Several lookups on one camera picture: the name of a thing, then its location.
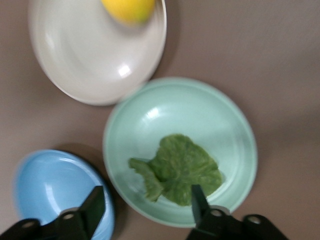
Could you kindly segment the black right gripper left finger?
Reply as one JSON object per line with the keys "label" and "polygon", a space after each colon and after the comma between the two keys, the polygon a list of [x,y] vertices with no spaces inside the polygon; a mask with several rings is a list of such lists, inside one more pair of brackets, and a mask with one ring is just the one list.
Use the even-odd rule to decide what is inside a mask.
{"label": "black right gripper left finger", "polygon": [[91,240],[103,215],[104,189],[95,186],[80,207],[45,225],[37,218],[20,220],[0,234],[0,240]]}

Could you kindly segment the yellow lemon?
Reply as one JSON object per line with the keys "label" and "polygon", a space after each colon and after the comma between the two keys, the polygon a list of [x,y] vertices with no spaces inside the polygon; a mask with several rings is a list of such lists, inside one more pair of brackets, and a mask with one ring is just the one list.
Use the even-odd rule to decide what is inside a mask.
{"label": "yellow lemon", "polygon": [[110,16],[121,24],[146,23],[153,14],[156,0],[100,0]]}

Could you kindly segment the light green plate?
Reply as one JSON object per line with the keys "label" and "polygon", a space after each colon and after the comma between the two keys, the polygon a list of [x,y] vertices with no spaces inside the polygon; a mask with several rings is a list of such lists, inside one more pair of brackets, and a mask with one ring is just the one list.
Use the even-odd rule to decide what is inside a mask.
{"label": "light green plate", "polygon": [[238,106],[224,93],[203,82],[166,77],[152,80],[116,105],[103,136],[108,176],[124,201],[157,223],[192,228],[190,206],[161,196],[145,197],[143,177],[129,167],[130,158],[152,159],[160,140],[183,134],[213,157],[222,185],[207,197],[210,205],[233,212],[249,194],[256,178],[258,153],[253,131]]}

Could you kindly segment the green lettuce leaf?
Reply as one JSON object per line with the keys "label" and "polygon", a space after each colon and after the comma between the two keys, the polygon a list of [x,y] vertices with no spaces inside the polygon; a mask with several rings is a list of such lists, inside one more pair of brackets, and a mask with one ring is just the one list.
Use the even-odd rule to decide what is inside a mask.
{"label": "green lettuce leaf", "polygon": [[182,134],[163,137],[153,159],[130,158],[128,166],[142,176],[145,197],[151,202],[163,196],[178,206],[190,206],[193,185],[207,197],[223,183],[216,161]]}

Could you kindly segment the blue plate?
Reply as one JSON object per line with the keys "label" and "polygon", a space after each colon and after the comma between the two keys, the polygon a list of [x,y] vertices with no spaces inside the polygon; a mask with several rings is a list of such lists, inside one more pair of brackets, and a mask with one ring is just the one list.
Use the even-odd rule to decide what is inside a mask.
{"label": "blue plate", "polygon": [[103,187],[105,212],[92,240],[111,240],[115,209],[109,188],[93,166],[74,154],[46,149],[27,155],[15,173],[13,199],[20,219],[45,225],[79,207],[96,186]]}

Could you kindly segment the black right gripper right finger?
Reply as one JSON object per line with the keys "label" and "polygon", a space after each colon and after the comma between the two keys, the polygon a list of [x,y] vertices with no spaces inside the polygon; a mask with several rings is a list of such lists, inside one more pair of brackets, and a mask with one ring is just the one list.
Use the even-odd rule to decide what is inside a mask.
{"label": "black right gripper right finger", "polygon": [[195,227],[186,240],[289,240],[268,218],[249,214],[235,219],[228,209],[210,206],[200,185],[191,186]]}

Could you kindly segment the beige plate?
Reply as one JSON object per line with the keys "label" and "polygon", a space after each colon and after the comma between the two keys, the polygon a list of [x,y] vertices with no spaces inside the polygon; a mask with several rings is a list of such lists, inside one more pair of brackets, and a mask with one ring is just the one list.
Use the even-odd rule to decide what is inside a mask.
{"label": "beige plate", "polygon": [[30,40],[39,65],[66,95],[88,105],[112,105],[147,82],[167,38],[165,0],[150,19],[126,26],[101,0],[29,0]]}

